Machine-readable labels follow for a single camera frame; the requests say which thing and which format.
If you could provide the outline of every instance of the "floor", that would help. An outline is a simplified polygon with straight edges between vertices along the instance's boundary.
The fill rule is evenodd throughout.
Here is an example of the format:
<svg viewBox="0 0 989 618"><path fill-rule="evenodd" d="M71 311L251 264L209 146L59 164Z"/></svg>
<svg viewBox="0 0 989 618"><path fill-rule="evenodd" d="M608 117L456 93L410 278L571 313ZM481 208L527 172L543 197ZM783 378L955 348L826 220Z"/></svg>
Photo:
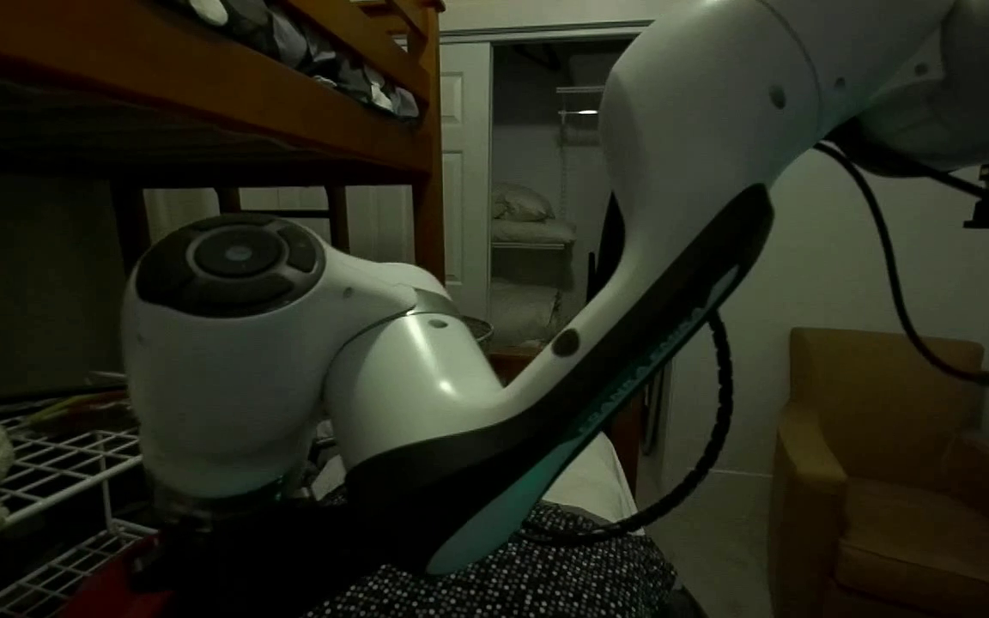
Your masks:
<svg viewBox="0 0 989 618"><path fill-rule="evenodd" d="M769 477L712 473L687 505L650 535L708 618L774 618L767 583Z"/></svg>

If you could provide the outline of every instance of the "white wire shelf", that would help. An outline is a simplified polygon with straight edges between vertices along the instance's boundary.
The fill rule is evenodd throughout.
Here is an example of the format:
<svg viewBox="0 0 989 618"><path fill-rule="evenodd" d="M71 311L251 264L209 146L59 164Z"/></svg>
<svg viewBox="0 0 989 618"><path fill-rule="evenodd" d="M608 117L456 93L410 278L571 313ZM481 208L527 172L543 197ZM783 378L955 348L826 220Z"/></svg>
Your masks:
<svg viewBox="0 0 989 618"><path fill-rule="evenodd" d="M32 518L71 494L96 489L141 463L134 433L38 435L22 422L2 422L14 443L14 463L0 481L6 527Z"/></svg>
<svg viewBox="0 0 989 618"><path fill-rule="evenodd" d="M110 522L110 530L59 553L0 591L0 618L54 618L71 591L110 558L150 535L146 527Z"/></svg>

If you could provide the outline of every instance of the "bunk bed frame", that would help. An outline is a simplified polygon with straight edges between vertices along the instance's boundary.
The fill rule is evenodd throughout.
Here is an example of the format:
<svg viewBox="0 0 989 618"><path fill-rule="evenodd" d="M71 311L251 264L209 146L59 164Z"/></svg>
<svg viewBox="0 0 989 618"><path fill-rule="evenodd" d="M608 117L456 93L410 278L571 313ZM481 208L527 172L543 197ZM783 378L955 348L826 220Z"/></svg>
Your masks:
<svg viewBox="0 0 989 618"><path fill-rule="evenodd" d="M127 264L149 249L146 192L325 186L345 243L345 186L412 186L416 260L443 276L441 0L285 0L394 85L394 121L157 0L0 0L0 172L110 178Z"/></svg>

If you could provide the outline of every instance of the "white robotic arm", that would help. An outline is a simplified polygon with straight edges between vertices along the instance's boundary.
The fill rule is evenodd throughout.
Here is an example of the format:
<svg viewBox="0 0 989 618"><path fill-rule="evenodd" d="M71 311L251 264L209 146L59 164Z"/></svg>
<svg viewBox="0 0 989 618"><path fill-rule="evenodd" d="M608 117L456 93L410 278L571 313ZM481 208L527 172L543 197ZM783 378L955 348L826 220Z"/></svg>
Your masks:
<svg viewBox="0 0 989 618"><path fill-rule="evenodd" d="M605 85L625 259L513 386L418 267L285 220L174 235L124 305L149 473L174 514L270 505L325 391L368 542L429 574L475 562L742 283L800 150L848 125L854 146L989 161L972 41L985 0L677 0Z"/></svg>

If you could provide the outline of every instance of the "black cable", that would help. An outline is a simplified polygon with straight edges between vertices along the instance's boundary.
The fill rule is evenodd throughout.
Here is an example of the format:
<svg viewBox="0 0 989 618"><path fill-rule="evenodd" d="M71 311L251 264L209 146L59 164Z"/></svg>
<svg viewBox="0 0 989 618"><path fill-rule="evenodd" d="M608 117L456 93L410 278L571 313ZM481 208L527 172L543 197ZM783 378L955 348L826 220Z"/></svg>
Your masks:
<svg viewBox="0 0 989 618"><path fill-rule="evenodd" d="M714 411L712 435L708 435L698 463L687 472L687 477L674 492L668 492L655 505L650 505L650 510L642 510L621 522L613 522L602 533L568 535L568 533L548 533L543 527L527 527L527 533L532 533L532 540L554 542L554 546L594 546L594 542L608 542L618 535L632 535L637 530L661 522L668 511L684 505L705 486L705 477L712 473L712 469L724 453L724 443L730 433L730 415L734 415L734 368L730 368L728 326L719 313L708 315L708 326L712 326L714 365L719 365L719 411Z"/></svg>
<svg viewBox="0 0 989 618"><path fill-rule="evenodd" d="M901 326L907 332L907 339L915 344L915 352L932 360L938 370L957 378L957 382L974 382L974 386L989 386L989 370L961 370L955 365L948 365L945 356L938 356L923 337L915 330L915 320L911 320L911 311L907 311L907 300L902 300L902 283L901 283L901 260L896 260L896 249L892 249L892 239L886 229L886 220L883 220L883 210L880 210L880 199L868 186L868 178L859 172L859 164L853 164L838 149L831 146L815 146L815 150L836 160L848 178L862 188L867 197L867 208L874 213L874 223L876 223L876 239L880 239L880 249L883 249L883 264L886 264L886 278L888 278L888 290L892 290L892 305L896 305L896 315L901 315Z"/></svg>

